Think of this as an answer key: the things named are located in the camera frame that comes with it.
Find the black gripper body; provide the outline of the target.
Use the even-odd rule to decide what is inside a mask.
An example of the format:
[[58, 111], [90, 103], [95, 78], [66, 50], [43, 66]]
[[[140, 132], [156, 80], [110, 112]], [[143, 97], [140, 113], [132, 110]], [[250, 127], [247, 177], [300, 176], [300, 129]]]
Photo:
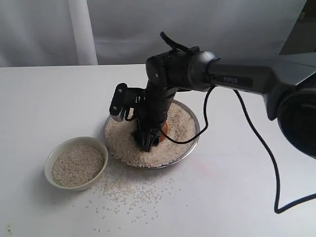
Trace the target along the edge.
[[167, 119], [167, 112], [178, 88], [158, 86], [148, 81], [145, 100], [137, 112], [137, 129], [147, 132], [151, 128], [160, 129]]

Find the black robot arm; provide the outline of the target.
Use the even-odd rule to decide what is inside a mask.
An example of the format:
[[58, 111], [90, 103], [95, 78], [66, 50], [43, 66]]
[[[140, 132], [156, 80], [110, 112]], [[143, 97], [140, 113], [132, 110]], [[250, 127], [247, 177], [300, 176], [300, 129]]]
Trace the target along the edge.
[[159, 143], [159, 129], [179, 90], [215, 86], [259, 94], [269, 120], [304, 154], [316, 155], [316, 55], [303, 53], [265, 59], [220, 59], [208, 51], [166, 52], [146, 61], [148, 77], [134, 138], [143, 151]]

